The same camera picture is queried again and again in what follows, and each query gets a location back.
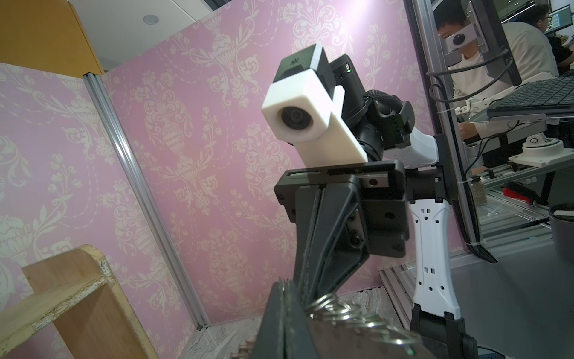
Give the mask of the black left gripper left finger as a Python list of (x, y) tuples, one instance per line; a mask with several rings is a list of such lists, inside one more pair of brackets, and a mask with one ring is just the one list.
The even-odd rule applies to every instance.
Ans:
[(285, 357), (285, 289), (286, 283), (283, 280), (272, 286), (251, 358)]

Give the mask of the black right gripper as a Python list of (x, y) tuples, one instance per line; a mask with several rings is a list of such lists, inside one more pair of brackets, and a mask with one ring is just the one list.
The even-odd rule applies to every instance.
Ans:
[(400, 162), (289, 170), (274, 192), (296, 224), (293, 281), (302, 305), (337, 292), (369, 254), (406, 254), (407, 186)]

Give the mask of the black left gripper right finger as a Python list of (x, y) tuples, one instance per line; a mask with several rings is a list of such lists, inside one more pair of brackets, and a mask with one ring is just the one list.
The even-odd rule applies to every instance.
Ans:
[(292, 281), (283, 282), (283, 357), (320, 358), (300, 295)]

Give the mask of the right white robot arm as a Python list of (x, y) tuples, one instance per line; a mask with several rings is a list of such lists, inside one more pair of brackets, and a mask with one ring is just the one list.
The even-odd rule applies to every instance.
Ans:
[(388, 338), (380, 320), (360, 317), (336, 291), (372, 255), (403, 257), (416, 241), (416, 291), (409, 331), (436, 358), (476, 358), (448, 258), (445, 163), (435, 137), (417, 130), (407, 101), (366, 91), (351, 59), (329, 61), (320, 46), (284, 58), (262, 113), (304, 168), (274, 187), (297, 230), (294, 283), (311, 317)]

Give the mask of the black monitor on arm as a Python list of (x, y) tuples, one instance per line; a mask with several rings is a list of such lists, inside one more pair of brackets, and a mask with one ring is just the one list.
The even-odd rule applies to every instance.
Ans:
[(466, 12), (478, 35), (478, 50), (487, 75), (511, 86), (521, 85), (522, 79), (494, 2), (470, 0)]

